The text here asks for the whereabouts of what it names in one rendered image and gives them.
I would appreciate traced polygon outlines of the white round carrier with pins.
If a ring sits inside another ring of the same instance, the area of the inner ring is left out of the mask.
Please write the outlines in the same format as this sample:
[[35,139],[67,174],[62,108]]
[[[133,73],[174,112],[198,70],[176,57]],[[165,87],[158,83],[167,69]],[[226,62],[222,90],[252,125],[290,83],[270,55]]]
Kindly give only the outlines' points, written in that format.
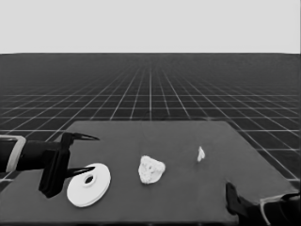
[[[154,159],[154,158],[151,158],[151,164],[154,165],[155,167],[156,167],[156,162],[157,162],[157,161],[158,161],[158,160],[156,160],[156,159]],[[139,175],[140,173],[148,173],[148,167],[144,167],[144,166],[141,166],[141,165],[139,164],[139,167],[138,167],[138,175]],[[161,179],[161,177],[162,177],[163,174],[164,174],[164,172],[161,173],[160,171],[156,170],[155,173],[152,174],[152,180],[151,180],[151,183],[154,184],[154,183],[158,182],[158,181]]]

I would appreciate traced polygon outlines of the large thick white disc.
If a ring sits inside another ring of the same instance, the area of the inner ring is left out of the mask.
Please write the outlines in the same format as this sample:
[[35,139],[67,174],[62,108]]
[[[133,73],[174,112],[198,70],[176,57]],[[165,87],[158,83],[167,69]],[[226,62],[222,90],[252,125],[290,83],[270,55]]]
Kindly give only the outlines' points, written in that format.
[[109,168],[103,163],[87,165],[90,171],[71,178],[67,198],[76,207],[88,207],[97,202],[111,183]]

